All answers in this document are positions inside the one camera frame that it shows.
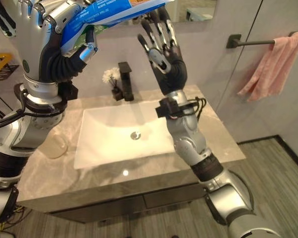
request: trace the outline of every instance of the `cabinet drawer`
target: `cabinet drawer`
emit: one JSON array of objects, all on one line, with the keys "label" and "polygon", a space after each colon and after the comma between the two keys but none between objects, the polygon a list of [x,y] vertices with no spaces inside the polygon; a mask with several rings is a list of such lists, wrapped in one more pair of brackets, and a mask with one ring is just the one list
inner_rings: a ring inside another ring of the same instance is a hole
[{"label": "cabinet drawer", "polygon": [[144,199],[147,208],[153,208],[198,199],[204,195],[202,186],[197,183],[145,194]]},{"label": "cabinet drawer", "polygon": [[90,205],[73,210],[53,213],[54,216],[72,221],[87,223],[108,219],[115,216],[140,212],[146,209],[142,196]]}]

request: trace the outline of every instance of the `black cylinder joint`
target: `black cylinder joint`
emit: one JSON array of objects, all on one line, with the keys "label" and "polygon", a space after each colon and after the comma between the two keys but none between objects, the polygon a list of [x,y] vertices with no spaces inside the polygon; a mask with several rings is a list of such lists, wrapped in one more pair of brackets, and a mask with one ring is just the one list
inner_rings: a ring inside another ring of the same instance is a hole
[{"label": "black cylinder joint", "polygon": [[202,182],[218,176],[224,170],[223,166],[213,154],[210,154],[210,156],[198,162],[196,165],[191,166],[191,168]]},{"label": "black cylinder joint", "polygon": [[0,152],[0,177],[11,178],[20,175],[28,157],[16,157]]}]

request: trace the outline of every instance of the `robot finger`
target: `robot finger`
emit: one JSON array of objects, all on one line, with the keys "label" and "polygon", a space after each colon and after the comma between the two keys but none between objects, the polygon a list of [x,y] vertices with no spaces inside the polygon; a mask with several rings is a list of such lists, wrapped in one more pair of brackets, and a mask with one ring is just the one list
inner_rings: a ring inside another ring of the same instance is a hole
[{"label": "robot finger", "polygon": [[93,55],[98,51],[96,39],[94,37],[94,26],[89,27],[85,36],[86,48],[80,53],[80,59],[84,63],[88,63]]},{"label": "robot finger", "polygon": [[73,0],[67,0],[49,13],[49,16],[53,18],[56,23],[55,32],[61,34],[65,25],[83,9],[83,5],[80,2]]},{"label": "robot finger", "polygon": [[52,6],[51,1],[52,0],[43,0],[34,5],[30,16],[32,26],[42,26],[45,16],[52,10],[49,8],[49,6]]},{"label": "robot finger", "polygon": [[17,7],[19,9],[20,15],[22,15],[23,17],[29,17],[33,4],[29,0],[19,0],[17,3]]},{"label": "robot finger", "polygon": [[154,25],[157,28],[163,51],[169,49],[167,38],[165,35],[165,30],[163,29],[163,26],[160,22],[160,19],[158,18],[157,13],[155,11],[150,12],[150,18],[153,20]]},{"label": "robot finger", "polygon": [[160,46],[159,46],[159,44],[158,44],[158,41],[157,41],[157,39],[155,38],[155,35],[154,35],[154,33],[153,33],[153,31],[152,31],[152,29],[151,29],[149,23],[147,22],[147,20],[142,19],[142,20],[141,20],[141,25],[143,26],[144,30],[145,30],[146,33],[148,34],[149,39],[150,39],[152,45],[153,45],[155,48],[160,49]]},{"label": "robot finger", "polygon": [[147,44],[146,40],[144,39],[144,37],[141,34],[138,34],[137,37],[138,37],[138,41],[140,42],[140,44],[145,49],[145,52],[148,54],[150,48],[148,47],[148,44]]},{"label": "robot finger", "polygon": [[43,18],[49,15],[54,9],[64,3],[65,0],[42,0],[37,4],[40,4],[44,8]]},{"label": "robot finger", "polygon": [[32,5],[35,5],[36,3],[40,2],[40,0],[29,0],[29,1],[32,3]]},{"label": "robot finger", "polygon": [[178,46],[178,42],[177,39],[175,37],[175,31],[174,31],[174,27],[172,25],[172,22],[170,20],[169,14],[167,12],[167,10],[165,9],[165,7],[160,7],[158,8],[158,13],[159,13],[159,17],[160,19],[164,22],[165,27],[167,29],[167,32],[169,34],[169,39],[170,39],[170,46]]}]

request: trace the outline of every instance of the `white sink basin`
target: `white sink basin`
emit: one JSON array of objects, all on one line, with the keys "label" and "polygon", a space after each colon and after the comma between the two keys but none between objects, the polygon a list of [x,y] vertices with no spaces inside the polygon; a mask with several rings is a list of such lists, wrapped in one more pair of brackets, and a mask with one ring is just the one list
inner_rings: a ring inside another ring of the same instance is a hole
[{"label": "white sink basin", "polygon": [[158,106],[154,101],[84,110],[74,168],[173,152],[166,120],[155,112]]}]

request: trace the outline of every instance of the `faucet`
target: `faucet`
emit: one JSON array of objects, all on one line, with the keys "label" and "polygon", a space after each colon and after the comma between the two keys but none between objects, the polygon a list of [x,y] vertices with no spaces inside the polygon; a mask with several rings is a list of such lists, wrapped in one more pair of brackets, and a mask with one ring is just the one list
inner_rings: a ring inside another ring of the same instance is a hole
[{"label": "faucet", "polygon": [[134,94],[130,82],[130,72],[132,71],[127,62],[118,63],[120,78],[122,82],[123,98],[125,101],[133,101]]}]

